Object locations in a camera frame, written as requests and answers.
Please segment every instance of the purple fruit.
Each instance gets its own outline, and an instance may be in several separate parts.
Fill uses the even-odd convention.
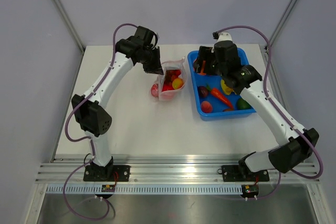
[[[209,94],[209,91],[204,86],[197,87],[197,90],[198,90],[198,95],[201,98],[206,98]]]

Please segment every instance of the mounting plate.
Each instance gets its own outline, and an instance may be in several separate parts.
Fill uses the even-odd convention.
[[[221,171],[224,182],[255,182],[257,176],[259,182],[269,181],[267,170],[261,170],[250,175],[243,175],[239,171],[239,165],[223,165]]]
[[[101,175],[99,170],[93,169],[91,165],[85,167],[84,178],[86,182],[114,182],[114,172],[118,174],[118,182],[128,182],[130,178],[131,166],[129,165],[113,165],[111,176],[106,178]]]

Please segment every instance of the toy vegetable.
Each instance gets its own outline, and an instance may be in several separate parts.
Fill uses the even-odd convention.
[[[211,89],[208,84],[206,85],[206,88],[207,88],[207,90],[209,90],[211,95],[213,95],[215,98],[221,100],[224,104],[229,106],[231,109],[234,109],[232,103],[217,88]]]

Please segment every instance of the plastic bag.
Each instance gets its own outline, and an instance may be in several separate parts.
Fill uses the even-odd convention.
[[[157,97],[159,101],[170,101],[179,92],[182,91],[187,81],[187,74],[183,67],[184,60],[185,58],[183,57],[181,60],[178,60],[178,61],[166,61],[161,64],[164,74],[162,76],[158,75],[156,81],[154,82],[154,85],[152,86],[152,89],[151,89],[152,96]],[[183,80],[183,85],[179,89],[162,91],[167,70],[180,70],[181,71],[181,74],[178,77]]]

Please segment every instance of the gray floor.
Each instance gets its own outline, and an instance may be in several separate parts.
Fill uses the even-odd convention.
[[[269,186],[261,187],[265,193]],[[89,195],[68,195],[72,206]],[[305,186],[282,185],[272,197],[244,202],[228,196],[209,195],[113,195],[109,200],[115,208],[108,217],[96,223],[171,224],[171,223],[318,223]],[[105,203],[92,200],[76,207],[88,217],[105,213]],[[46,195],[39,224],[92,223],[79,219],[68,211],[62,195]]]

